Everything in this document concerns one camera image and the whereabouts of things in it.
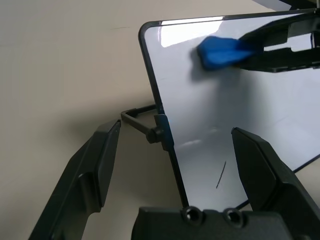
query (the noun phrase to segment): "blue sponge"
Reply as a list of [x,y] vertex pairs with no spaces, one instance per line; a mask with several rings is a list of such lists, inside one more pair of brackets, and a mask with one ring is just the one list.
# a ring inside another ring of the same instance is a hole
[[244,41],[233,38],[208,36],[197,47],[203,68],[222,69],[236,64],[260,51]]

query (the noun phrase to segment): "black scratch mark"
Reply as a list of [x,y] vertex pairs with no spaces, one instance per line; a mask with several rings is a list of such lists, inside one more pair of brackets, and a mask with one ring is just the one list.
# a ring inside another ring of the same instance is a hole
[[226,168],[226,164],[227,164],[227,161],[224,162],[224,165],[223,165],[223,168],[222,168],[222,172],[221,172],[221,175],[220,175],[220,178],[219,178],[219,181],[218,181],[218,184],[216,185],[215,189],[218,188],[219,186],[219,183],[221,181],[221,178],[222,178],[222,174],[224,174],[224,171],[225,171],[225,168]]
[[110,28],[110,30],[115,30],[115,29],[129,29],[129,26],[121,26],[121,27],[115,27],[115,28]]

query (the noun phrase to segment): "black stand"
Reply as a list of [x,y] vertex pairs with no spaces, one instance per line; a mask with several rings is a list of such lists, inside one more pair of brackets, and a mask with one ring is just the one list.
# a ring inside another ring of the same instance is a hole
[[[151,144],[159,143],[163,140],[163,134],[164,134],[164,131],[160,128],[160,126],[149,127],[136,118],[139,114],[143,114],[155,109],[156,109],[155,104],[139,107],[139,108],[133,108],[127,111],[123,111],[121,113],[121,119],[125,123],[129,124],[130,126],[140,131],[141,133],[145,134],[145,137],[149,143]],[[157,116],[158,115],[154,116],[154,119],[156,122],[157,122]]]

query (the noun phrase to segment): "screw hole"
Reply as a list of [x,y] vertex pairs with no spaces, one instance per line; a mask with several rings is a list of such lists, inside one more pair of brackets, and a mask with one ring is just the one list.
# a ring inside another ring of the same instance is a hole
[[236,228],[242,228],[245,224],[243,214],[235,208],[227,208],[224,210],[224,218],[230,225]]
[[182,211],[182,218],[192,226],[200,226],[204,219],[204,214],[195,206],[187,206]]
[[241,217],[235,211],[229,210],[227,216],[228,219],[234,224],[239,224],[241,222]]
[[186,218],[189,221],[197,222],[199,220],[200,216],[199,216],[199,213],[196,210],[189,209],[189,211],[188,210],[186,211]]

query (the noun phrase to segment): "beige wall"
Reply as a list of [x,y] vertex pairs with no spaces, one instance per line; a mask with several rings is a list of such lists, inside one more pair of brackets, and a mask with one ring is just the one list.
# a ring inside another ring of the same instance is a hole
[[[28,238],[99,124],[153,103],[143,23],[266,11],[251,0],[1,0],[0,239]],[[130,239],[139,206],[180,200],[161,145],[124,124],[106,206],[83,239]]]

